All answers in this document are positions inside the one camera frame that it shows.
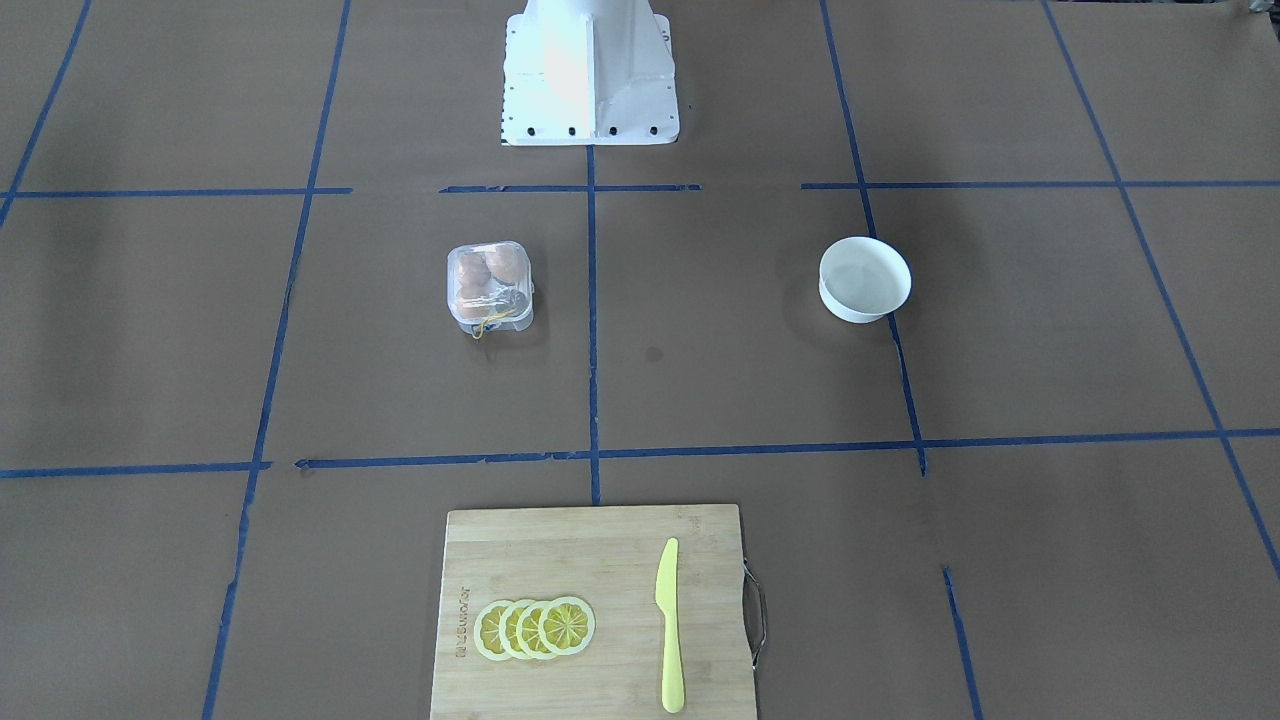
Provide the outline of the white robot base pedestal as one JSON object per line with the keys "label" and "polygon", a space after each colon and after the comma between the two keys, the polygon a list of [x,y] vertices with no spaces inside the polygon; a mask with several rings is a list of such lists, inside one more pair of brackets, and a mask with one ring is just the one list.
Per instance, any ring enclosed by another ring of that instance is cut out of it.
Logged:
{"label": "white robot base pedestal", "polygon": [[671,24],[650,3],[529,1],[504,41],[503,145],[678,141]]}

